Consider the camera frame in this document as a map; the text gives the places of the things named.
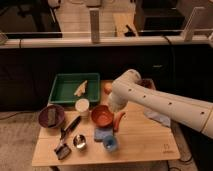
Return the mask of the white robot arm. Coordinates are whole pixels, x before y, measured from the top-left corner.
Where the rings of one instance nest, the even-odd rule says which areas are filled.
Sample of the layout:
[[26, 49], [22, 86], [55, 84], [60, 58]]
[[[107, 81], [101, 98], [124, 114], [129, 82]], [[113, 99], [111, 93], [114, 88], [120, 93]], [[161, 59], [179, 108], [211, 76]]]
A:
[[129, 101], [151, 108], [213, 139], [213, 103], [165, 93], [140, 85], [140, 73], [129, 69], [112, 82], [108, 106], [112, 112]]

